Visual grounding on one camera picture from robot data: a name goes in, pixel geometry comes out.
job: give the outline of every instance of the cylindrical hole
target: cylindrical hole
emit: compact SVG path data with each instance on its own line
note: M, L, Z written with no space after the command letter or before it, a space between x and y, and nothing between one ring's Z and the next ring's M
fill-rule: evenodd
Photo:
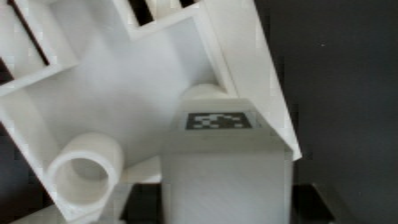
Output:
M76 205L92 204L108 190L108 174L101 165L89 159L73 159L55 173L59 196Z

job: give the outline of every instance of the dark background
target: dark background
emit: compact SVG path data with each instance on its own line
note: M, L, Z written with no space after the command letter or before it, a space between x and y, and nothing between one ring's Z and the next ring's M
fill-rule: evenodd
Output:
M398 1L256 0L304 158L364 224L398 223ZM0 137L0 223L50 204Z

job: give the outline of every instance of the rectangular opening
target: rectangular opening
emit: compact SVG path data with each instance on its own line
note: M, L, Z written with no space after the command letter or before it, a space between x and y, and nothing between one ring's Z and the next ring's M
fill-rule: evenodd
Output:
M183 8L196 4L196 0L180 0Z
M13 10L14 10L14 13L16 13L16 17L18 17L18 19L21 21L21 26L23 26L23 29L25 29L27 34L29 34L29 39L30 39L30 41L34 43L34 47L36 47L36 50L37 50L37 53L39 53L39 56L41 56L43 63L48 66L50 65L48 58L46 58L46 55L45 55L45 51L43 51L43 48L41 48L41 45L39 45L36 36L34 36L34 32L32 32L30 27L29 27L27 20L23 18L23 14L21 14L21 10L20 10L16 1L14 0L9 0L7 1L7 4L13 7Z
M126 224L164 224L160 184L133 185L121 220Z
M153 22L153 14L146 0L128 0L140 26Z

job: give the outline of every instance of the slot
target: slot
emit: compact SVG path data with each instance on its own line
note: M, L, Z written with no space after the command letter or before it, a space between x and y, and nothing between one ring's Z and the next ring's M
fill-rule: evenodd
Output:
M146 0L128 0L140 26L153 22L153 14Z
M29 23L27 23L23 14L21 14L21 10L20 10L16 1L14 0L9 0L7 1L7 4L13 7L13 10L14 10L14 13L16 13L16 17L18 17L18 19L21 21L21 26L23 26L23 29L25 29L27 34L29 34L29 39L30 39L30 41L34 43L34 47L36 47L36 50L37 50L37 53L39 53L39 56L41 56L43 63L48 66L50 65L48 58L46 58L46 55L45 55L45 51L43 51L43 48L41 48L41 45L39 45L36 36L34 36L34 32L32 32L30 27L29 27Z
M300 117L299 117L299 104L291 104L290 105L290 118L291 118L291 123L293 123L293 128L295 128L295 132L299 132L299 121L300 121Z
M4 60L0 58L0 85L14 80Z
M293 208L300 223L334 223L336 218L311 184L293 186Z
M265 38L267 44L270 44L270 8L265 9Z
M183 8L196 4L196 0L180 0Z
M277 70L277 79L279 79L279 83L281 83L281 88L284 90L284 56L279 56L275 59L277 63L275 63L275 70Z

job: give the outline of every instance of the white plastic part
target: white plastic part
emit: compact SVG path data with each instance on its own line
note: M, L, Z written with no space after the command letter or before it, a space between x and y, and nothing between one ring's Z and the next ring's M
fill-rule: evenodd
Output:
M291 160L283 150L167 155L162 171L165 224L290 223Z
M48 168L53 200L68 220L101 209L123 173L123 150L103 134L80 135Z
M126 0L16 2L50 66L0 86L0 120L48 191L48 166L87 131L116 138L123 169L156 156L183 93L192 99L224 91L249 98L300 158L252 0L164 8L142 27ZM203 83L213 85L210 94L203 87L190 89ZM69 214L71 203L52 197ZM100 210L82 208L68 221L91 220Z

